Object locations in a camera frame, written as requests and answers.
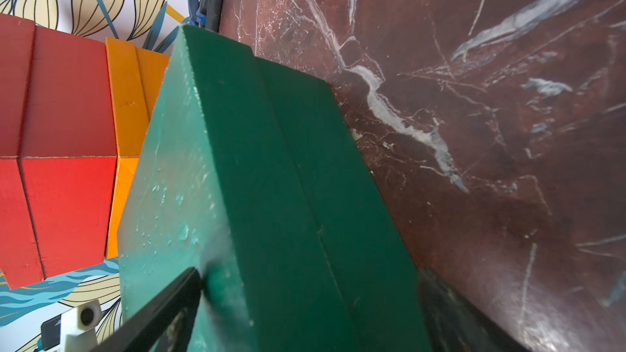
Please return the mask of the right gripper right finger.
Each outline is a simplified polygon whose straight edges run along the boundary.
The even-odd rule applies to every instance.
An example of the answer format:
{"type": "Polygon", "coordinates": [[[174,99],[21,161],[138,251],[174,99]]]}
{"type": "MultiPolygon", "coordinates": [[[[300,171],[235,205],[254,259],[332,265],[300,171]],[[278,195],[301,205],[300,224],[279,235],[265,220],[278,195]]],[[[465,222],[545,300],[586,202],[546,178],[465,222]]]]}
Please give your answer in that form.
{"type": "Polygon", "coordinates": [[[417,296],[433,351],[525,351],[443,278],[418,271],[417,296]]]}

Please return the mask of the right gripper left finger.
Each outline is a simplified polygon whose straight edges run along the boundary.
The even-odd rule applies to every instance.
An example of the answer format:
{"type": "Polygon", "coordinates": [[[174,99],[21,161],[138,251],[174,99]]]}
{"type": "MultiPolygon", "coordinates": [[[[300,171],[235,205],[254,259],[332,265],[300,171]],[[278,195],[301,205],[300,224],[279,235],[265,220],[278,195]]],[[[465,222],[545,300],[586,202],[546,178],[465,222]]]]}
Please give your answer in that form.
{"type": "Polygon", "coordinates": [[[189,267],[94,351],[186,351],[203,282],[189,267]]]}

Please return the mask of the green shoebox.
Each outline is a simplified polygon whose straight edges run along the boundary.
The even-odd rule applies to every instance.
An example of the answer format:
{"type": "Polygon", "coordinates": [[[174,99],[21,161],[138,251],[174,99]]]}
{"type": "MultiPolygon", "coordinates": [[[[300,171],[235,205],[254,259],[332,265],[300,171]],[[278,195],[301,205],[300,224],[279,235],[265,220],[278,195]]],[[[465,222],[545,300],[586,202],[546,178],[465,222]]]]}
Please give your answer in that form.
{"type": "Polygon", "coordinates": [[[123,322],[189,268],[191,351],[427,351],[417,269],[325,81],[178,32],[118,233],[123,322]]]}

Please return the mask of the red shoebox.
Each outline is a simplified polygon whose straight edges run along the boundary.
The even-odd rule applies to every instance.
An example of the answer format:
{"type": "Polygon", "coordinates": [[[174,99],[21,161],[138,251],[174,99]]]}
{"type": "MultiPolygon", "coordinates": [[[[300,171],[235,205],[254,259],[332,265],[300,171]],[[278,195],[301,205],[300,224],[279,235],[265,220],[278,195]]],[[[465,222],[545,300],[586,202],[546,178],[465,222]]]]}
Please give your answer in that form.
{"type": "Polygon", "coordinates": [[[117,146],[104,44],[1,18],[1,273],[11,289],[104,261],[117,146]]]}

